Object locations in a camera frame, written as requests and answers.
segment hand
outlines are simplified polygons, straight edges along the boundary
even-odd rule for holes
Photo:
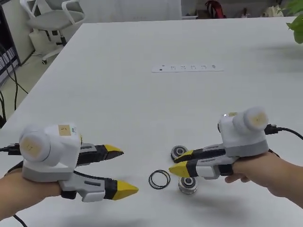
[[[14,170],[0,179],[0,220],[11,217],[46,197],[60,194],[58,183],[32,182],[22,177],[21,169]]]
[[[256,157],[240,158],[232,168],[234,174],[225,178],[227,183],[239,179],[244,183],[253,181],[266,187],[273,195],[285,197],[293,165],[267,152]]]

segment yellow sticker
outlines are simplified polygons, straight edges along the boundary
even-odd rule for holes
[[[68,124],[60,124],[58,127],[60,136],[71,136],[71,128]]]
[[[22,140],[20,147],[32,157],[38,157],[41,147],[29,138]]]
[[[267,123],[266,114],[264,112],[262,112],[256,116],[250,117],[250,122],[252,125],[254,125],[256,127],[261,126],[261,125]]]
[[[234,116],[237,116],[237,115],[238,115],[237,112],[230,112],[230,113],[228,113],[229,117],[234,117]]]

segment red object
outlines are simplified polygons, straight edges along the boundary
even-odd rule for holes
[[[211,0],[208,1],[205,5],[211,18],[226,18],[226,16],[223,14],[222,6],[219,2]]]

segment power strip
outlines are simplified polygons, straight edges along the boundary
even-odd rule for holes
[[[155,66],[152,72],[206,72],[223,71],[221,67],[215,64],[182,64],[182,65],[160,65]]]

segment green plant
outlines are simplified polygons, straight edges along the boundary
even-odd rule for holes
[[[287,6],[289,14],[296,14],[303,11],[303,0],[291,0]],[[292,23],[287,23],[289,29],[294,31],[294,40],[303,43],[303,15],[298,15]]]

